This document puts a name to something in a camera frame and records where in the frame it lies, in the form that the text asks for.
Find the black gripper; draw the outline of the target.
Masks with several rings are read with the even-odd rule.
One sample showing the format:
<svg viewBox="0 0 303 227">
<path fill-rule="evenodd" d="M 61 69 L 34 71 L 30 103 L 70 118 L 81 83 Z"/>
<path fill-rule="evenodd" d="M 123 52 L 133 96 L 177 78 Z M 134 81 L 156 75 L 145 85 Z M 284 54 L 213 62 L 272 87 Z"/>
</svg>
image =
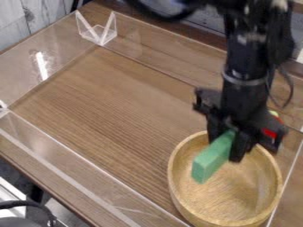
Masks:
<svg viewBox="0 0 303 227">
<path fill-rule="evenodd" d="M 208 140 L 213 142 L 228 130 L 234 132 L 228 160 L 240 162 L 254 145 L 261 145 L 276 153 L 286 126 L 278 127 L 277 138 L 262 133 L 270 96 L 273 72 L 268 71 L 257 78 L 237 78 L 222 71 L 222 89 L 196 88 L 193 91 L 193 110 L 206 120 Z"/>
</svg>

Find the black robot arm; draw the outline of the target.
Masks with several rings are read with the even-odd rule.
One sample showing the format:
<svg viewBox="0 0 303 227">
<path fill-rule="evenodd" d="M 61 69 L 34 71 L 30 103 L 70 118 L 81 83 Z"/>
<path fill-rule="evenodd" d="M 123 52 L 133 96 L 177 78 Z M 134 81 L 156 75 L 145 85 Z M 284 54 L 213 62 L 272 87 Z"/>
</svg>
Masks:
<svg viewBox="0 0 303 227">
<path fill-rule="evenodd" d="M 172 0 L 181 10 L 158 13 L 152 2 L 125 0 L 141 14 L 158 21 L 177 21 L 212 6 L 224 17 L 226 55 L 222 88 L 194 90 L 193 110 L 205 116 L 208 138 L 234 131 L 228 160 L 238 162 L 254 145 L 278 149 L 286 127 L 268 110 L 273 100 L 274 72 L 282 73 L 294 49 L 290 34 L 292 0 Z"/>
</svg>

